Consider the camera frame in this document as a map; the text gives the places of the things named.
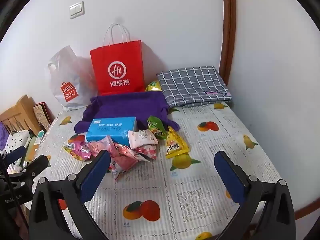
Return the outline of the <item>magenta yellow snack packet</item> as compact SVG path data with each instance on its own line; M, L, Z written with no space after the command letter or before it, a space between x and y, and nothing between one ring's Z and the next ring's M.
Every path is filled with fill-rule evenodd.
M88 161L92 157L89 144L85 141L73 141L62 147L73 158L80 161Z

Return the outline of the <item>pale pink peach cake packet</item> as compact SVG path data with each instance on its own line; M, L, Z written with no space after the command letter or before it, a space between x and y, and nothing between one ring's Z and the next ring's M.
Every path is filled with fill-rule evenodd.
M88 145L94 157L96 157L102 150L108 151L112 158L120 156L119 151L116 149L113 140L109 135L99 141L89 142Z

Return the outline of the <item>pink bear candy packet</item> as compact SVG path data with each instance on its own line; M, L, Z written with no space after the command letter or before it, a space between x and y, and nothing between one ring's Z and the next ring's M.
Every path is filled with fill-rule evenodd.
M120 176L134 167L138 162L149 162L142 156L138 156L138 159L131 158L127 155L111 155L111 171L114 180L118 180Z

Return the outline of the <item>white pink small snack packet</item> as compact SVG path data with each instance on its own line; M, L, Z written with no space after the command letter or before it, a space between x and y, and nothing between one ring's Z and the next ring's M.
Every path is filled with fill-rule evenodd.
M148 129L139 131L128 131L129 145L132 149L145 145L157 145L158 140Z

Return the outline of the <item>pink strawberry snack packet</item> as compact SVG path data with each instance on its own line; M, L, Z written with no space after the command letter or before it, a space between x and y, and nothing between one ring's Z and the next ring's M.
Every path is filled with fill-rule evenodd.
M149 159L157 159L157 145L144 145L133 149L135 152L142 154Z

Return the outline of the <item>green snack packet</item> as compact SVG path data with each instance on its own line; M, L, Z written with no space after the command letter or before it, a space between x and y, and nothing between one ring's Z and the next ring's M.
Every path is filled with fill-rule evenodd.
M164 128L162 121L156 116L149 116L148 120L148 128L155 135L157 139L164 140L167 138L167 132Z

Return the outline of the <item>yellow triangular snack packet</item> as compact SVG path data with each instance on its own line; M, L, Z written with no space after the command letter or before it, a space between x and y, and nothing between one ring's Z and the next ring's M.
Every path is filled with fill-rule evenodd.
M189 146L184 139L171 127L167 132L167 138L165 141L167 159L171 159L178 155L188 153L190 151Z

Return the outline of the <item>black white spotted cushion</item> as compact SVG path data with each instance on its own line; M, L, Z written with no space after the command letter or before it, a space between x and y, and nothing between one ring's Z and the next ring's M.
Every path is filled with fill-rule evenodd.
M9 134L7 142L5 143L5 148L4 150L1 151L1 154L5 156L7 153L10 153L16 150L20 146L24 146L27 150L30 140L31 140L31 136L28 130L12 132ZM12 165L20 166L24 157L15 161L14 163L12 163Z

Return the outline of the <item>wooden chair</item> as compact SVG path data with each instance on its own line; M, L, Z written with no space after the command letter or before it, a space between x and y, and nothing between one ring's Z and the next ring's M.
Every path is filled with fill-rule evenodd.
M14 106L1 113L0 121L9 133L31 130L37 135L42 128L33 111L34 106L34 100L24 95Z

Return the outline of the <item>white Miniso plastic bag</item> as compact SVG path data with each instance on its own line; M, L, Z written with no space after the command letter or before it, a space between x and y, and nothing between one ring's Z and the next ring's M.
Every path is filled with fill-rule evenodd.
M76 56L70 46L58 51L44 68L49 88L65 111L91 104L97 83L89 59Z

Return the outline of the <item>fruit print tablecloth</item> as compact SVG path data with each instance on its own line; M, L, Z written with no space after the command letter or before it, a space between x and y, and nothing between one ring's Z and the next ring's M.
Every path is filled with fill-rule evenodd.
M226 194L214 155L224 151L247 174L275 183L280 175L253 135L227 105L178 108L169 118L189 146L184 160L165 157L137 163L118 179L105 174L86 207L109 239L195 239L218 235L238 209Z

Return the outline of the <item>red Haidilao paper bag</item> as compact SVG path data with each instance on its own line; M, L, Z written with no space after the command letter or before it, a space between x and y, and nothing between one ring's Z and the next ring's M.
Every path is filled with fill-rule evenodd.
M117 26L121 42L112 42L112 29ZM101 47L90 51L99 95L143 92L145 89L142 42L130 41L129 33L117 23L111 24Z

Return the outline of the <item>yellow green chip bag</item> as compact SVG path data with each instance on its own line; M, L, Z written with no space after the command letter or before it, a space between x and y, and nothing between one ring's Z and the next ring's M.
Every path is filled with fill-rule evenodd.
M152 91L159 92L161 90L162 90L161 85L158 80L155 80L149 83L145 89L146 92L152 92Z

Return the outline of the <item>grey checked folded cloth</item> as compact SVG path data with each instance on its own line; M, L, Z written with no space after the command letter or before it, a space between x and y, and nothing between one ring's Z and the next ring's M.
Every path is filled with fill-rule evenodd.
M232 100L214 66L173 69L157 75L170 108L194 107Z

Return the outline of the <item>white wall light switch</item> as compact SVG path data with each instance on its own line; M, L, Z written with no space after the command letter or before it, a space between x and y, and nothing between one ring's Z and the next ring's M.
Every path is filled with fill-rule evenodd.
M85 13L84 2L75 3L69 7L70 19L77 18Z

